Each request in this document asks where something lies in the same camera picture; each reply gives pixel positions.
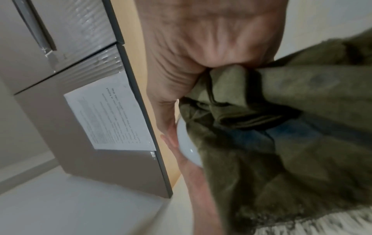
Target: door handle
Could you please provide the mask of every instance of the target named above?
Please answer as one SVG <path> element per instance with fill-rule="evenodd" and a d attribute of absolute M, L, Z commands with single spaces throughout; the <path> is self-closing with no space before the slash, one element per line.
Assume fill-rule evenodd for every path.
<path fill-rule="evenodd" d="M 53 48 L 45 36 L 42 24 L 38 20 L 37 13 L 34 12 L 31 5 L 32 3 L 29 0 L 12 1 L 40 49 L 44 52 L 45 56 L 48 56 L 53 51 Z"/>

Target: white paper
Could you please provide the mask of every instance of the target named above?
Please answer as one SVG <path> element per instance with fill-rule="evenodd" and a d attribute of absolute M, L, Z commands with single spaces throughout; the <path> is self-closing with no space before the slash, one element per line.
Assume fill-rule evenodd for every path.
<path fill-rule="evenodd" d="M 125 71 L 64 96 L 95 149 L 156 150 Z"/>

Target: hand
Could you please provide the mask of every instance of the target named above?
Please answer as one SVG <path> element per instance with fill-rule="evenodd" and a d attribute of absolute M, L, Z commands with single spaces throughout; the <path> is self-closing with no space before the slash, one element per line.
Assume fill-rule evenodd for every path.
<path fill-rule="evenodd" d="M 279 48 L 288 0 L 136 0 L 157 126 L 178 146 L 175 101 L 207 68 L 257 67 Z"/>
<path fill-rule="evenodd" d="M 175 155 L 178 167 L 185 179 L 194 213 L 194 235 L 224 234 L 203 169 L 183 156 L 167 137 L 162 135 L 161 138 Z"/>

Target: wrinkled fabric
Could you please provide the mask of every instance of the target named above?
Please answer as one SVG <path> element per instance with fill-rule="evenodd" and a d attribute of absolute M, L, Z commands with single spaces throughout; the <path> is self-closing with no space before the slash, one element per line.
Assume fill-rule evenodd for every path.
<path fill-rule="evenodd" d="M 208 70 L 179 107 L 228 234 L 372 205 L 372 30 Z"/>

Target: cabinet door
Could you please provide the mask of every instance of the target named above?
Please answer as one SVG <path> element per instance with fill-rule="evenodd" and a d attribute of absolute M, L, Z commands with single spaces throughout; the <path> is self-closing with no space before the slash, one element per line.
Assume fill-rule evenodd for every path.
<path fill-rule="evenodd" d="M 109 133 L 111 130 L 117 129 L 116 127 L 111 129 L 111 126 L 121 122 L 124 117 L 117 115 L 115 118 L 111 118 L 111 125 L 102 124 L 104 121 L 101 120 L 107 120 L 111 115 L 107 112 L 115 112 L 121 107 L 121 105 L 111 103 L 112 108 L 106 108 L 107 112 L 101 111 L 103 110 L 101 106 L 108 106 L 107 99 L 109 101 L 111 98 L 114 99 L 114 95 L 111 97 L 106 91 L 106 86 L 98 92 L 94 91 L 96 94 L 95 103 L 82 105 L 79 112 L 73 110 L 71 103 L 64 97 L 71 91 L 76 92 L 80 91 L 80 88 L 94 87 L 97 82 L 105 81 L 105 79 L 119 73 L 122 74 L 123 80 L 128 81 L 127 91 L 134 94 L 135 101 L 129 102 L 130 99 L 122 99 L 121 105 L 139 107 L 139 114 L 135 118 L 144 118 L 143 126 L 148 129 L 149 138 L 154 142 L 153 151 L 97 149 L 95 147 L 92 139 L 104 138 L 102 133 Z M 125 186 L 161 197 L 168 198 L 172 195 L 163 159 L 123 46 L 113 46 L 104 50 L 15 95 L 15 97 L 67 173 Z M 78 99 L 78 102 L 86 103 L 88 101 L 91 100 L 86 96 Z M 127 112 L 126 115 L 130 115 L 131 109 L 124 107 L 123 110 Z M 91 122 L 82 123 L 78 118 L 80 113 L 86 119 L 90 119 L 92 116 L 97 118 Z M 98 128 L 102 127 L 103 131 L 100 133 L 98 133 L 99 131 L 91 131 L 97 126 L 99 126 Z"/>
<path fill-rule="evenodd" d="M 107 0 L 4 0 L 0 22 L 0 74 L 13 93 L 122 41 Z"/>

